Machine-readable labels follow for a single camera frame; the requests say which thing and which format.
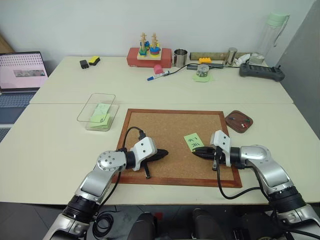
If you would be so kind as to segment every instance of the cable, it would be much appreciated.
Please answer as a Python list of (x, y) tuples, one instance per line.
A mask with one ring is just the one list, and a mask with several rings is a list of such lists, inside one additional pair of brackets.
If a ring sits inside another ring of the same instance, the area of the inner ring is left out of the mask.
[[(129, 127), (124, 135), (122, 148), (125, 147), (128, 133), (132, 129), (137, 129), (139, 131), (139, 140), (143, 139), (146, 136), (144, 131), (142, 129), (140, 129), (139, 127), (136, 127), (136, 126)], [(103, 202), (100, 204), (98, 212), (101, 210), (101, 208), (105, 205), (105, 203), (108, 201), (108, 199), (111, 197), (111, 195), (116, 190), (116, 187), (118, 186), (120, 177), (121, 177), (121, 172), (118, 173), (118, 177), (116, 178), (115, 184), (114, 184), (111, 192), (103, 200)], [(115, 211), (103, 211), (103, 212), (99, 213), (99, 215), (96, 217), (96, 220), (94, 221), (93, 226), (92, 226), (92, 234), (95, 239), (100, 240), (99, 238), (103, 238), (104, 236), (106, 236), (110, 232), (112, 225), (114, 224), (114, 218), (112, 217), (112, 215), (110, 213), (118, 213), (116, 206), (114, 206), (114, 209), (115, 209)], [(108, 223), (108, 225), (106, 227), (102, 227), (99, 225), (99, 222), (102, 220), (105, 220)], [(84, 240), (86, 240), (86, 239), (87, 239), (87, 233), (84, 235)]]
[(273, 221), (273, 219), (271, 219), (271, 221), (272, 221), (278, 228), (280, 228), (281, 230), (284, 230), (284, 231), (289, 232), (289, 233), (305, 235), (305, 236), (308, 236), (308, 237), (311, 237), (311, 238), (315, 238), (315, 239), (319, 239), (319, 240), (320, 240), (320, 236), (319, 236), (319, 235), (316, 235), (316, 234), (313, 234), (313, 233), (310, 233), (310, 232), (306, 232), (306, 231), (289, 229), (289, 228), (283, 226), (283, 225), (282, 225), (281, 223), (279, 223), (279, 221), (278, 221), (278, 217), (277, 217), (277, 212), (276, 212), (276, 210), (273, 210), (273, 212), (272, 212), (271, 215), (274, 215), (275, 222)]
[(186, 66), (189, 66), (189, 65), (200, 65), (199, 63), (188, 63), (182, 67), (180, 67), (177, 71), (174, 71), (174, 72), (170, 72), (168, 75), (171, 75), (171, 74), (175, 74), (176, 72), (179, 72), (181, 69), (185, 68)]
[(226, 199), (229, 199), (229, 200), (232, 200), (232, 199), (236, 199), (237, 197), (240, 197), (241, 195), (243, 194), (246, 194), (247, 192), (250, 192), (252, 190), (260, 190), (260, 186), (256, 186), (256, 187), (251, 187), (251, 188), (248, 188), (234, 196), (227, 196), (223, 189), (222, 189), (222, 185), (221, 185), (221, 180), (220, 180), (220, 163), (219, 163), (219, 159), (216, 159), (216, 174), (217, 174), (217, 178), (218, 178), (218, 187), (219, 187), (219, 190), (220, 190), (220, 193), (222, 194), (222, 196), (224, 196)]
[[(103, 211), (97, 217), (92, 226), (92, 234), (95, 239), (100, 240), (99, 238), (103, 238), (106, 236), (114, 224), (114, 218), (108, 212), (114, 213), (115, 211)], [(99, 223), (101, 221), (106, 221), (107, 226), (101, 226)]]
[(98, 209), (98, 211), (105, 205), (106, 201), (108, 201), (108, 199), (111, 197), (111, 195), (114, 193), (114, 191), (116, 190), (116, 187), (119, 183), (119, 180), (120, 180), (120, 177), (121, 177), (121, 172), (118, 173), (118, 177), (116, 178), (116, 181), (115, 181), (115, 184), (111, 190), (111, 192), (109, 193), (109, 195), (105, 198), (105, 200), (103, 200), (103, 202), (100, 204), (100, 207)]
[[(169, 75), (171, 75), (171, 74), (175, 74), (176, 72), (179, 72), (181, 69), (183, 69), (183, 68), (185, 68), (185, 67), (187, 67), (187, 66), (189, 66), (189, 65), (200, 65), (200, 63), (188, 63), (188, 64), (180, 67), (177, 71), (170, 72), (167, 76), (169, 76)], [(240, 68), (240, 67), (239, 67), (239, 66), (223, 66), (223, 68), (234, 68), (234, 69), (238, 69), (238, 68)]]
[(259, 188), (260, 188), (260, 190), (261, 190), (261, 193), (262, 193), (263, 196), (268, 200), (268, 202), (269, 202), (269, 204), (270, 204), (269, 197), (268, 197), (268, 195), (267, 195), (267, 194), (265, 193), (265, 191), (264, 191), (264, 187), (263, 187), (263, 185), (262, 185), (262, 181), (261, 181), (261, 178), (260, 178), (260, 176), (259, 176), (259, 174), (258, 174), (257, 169), (255, 169), (253, 166), (246, 166), (245, 168), (246, 168), (246, 169), (252, 169), (252, 170), (254, 171), (254, 174), (255, 174), (255, 176), (256, 176), (256, 179), (258, 180), (258, 183), (259, 183)]
[(140, 137), (142, 137), (141, 134), (144, 133), (144, 131), (143, 131), (142, 129), (140, 129), (139, 127), (137, 127), (137, 126), (131, 126), (131, 127), (129, 127), (128, 130), (125, 132), (124, 140), (123, 140), (123, 143), (122, 143), (122, 148), (124, 148), (125, 145), (126, 145), (127, 136), (128, 136), (128, 133), (130, 132), (131, 129), (137, 129), (137, 130), (139, 131), (139, 133), (140, 133)]

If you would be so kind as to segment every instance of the light green bottle cap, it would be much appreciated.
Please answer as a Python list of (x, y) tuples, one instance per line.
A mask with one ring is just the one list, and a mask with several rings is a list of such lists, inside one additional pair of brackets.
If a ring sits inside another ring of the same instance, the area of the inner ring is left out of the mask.
[(284, 24), (289, 16), (290, 15), (288, 14), (271, 12), (266, 23), (270, 26), (280, 27)]

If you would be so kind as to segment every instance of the metal cup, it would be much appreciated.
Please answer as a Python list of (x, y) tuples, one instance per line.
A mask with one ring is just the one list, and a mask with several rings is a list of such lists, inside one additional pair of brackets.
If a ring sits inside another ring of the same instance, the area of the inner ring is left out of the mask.
[(234, 60), (237, 52), (238, 52), (238, 49), (236, 49), (235, 47), (230, 47), (228, 50), (228, 53), (226, 54), (223, 64), (225, 66), (232, 66), (234, 64)]
[(184, 49), (177, 49), (173, 52), (173, 67), (182, 68), (186, 65), (188, 52)]

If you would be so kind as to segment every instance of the cork board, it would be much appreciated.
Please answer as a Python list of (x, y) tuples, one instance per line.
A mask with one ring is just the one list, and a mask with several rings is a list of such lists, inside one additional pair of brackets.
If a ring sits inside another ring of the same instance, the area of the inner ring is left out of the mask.
[[(139, 171), (123, 171), (120, 183), (218, 186), (217, 172), (212, 170), (213, 161), (192, 154), (184, 136), (197, 133), (203, 144), (209, 146), (211, 135), (215, 131), (222, 130), (229, 135), (222, 111), (128, 109), (117, 148), (121, 148), (126, 131), (132, 126), (143, 129), (154, 140), (158, 149), (165, 149), (169, 154), (148, 163), (150, 179), (146, 179), (142, 167)], [(128, 150), (138, 141), (138, 136), (135, 129), (129, 132), (125, 143)], [(220, 178), (223, 187), (242, 187), (235, 167), (221, 165)]]

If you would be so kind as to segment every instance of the red wooden base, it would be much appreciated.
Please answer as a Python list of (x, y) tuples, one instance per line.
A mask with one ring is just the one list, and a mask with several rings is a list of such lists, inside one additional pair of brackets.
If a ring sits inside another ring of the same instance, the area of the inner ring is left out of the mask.
[(161, 51), (161, 60), (138, 60), (139, 47), (131, 47), (126, 61), (130, 67), (153, 68), (155, 65), (160, 64), (164, 69), (170, 69), (172, 59), (171, 49), (162, 48)]

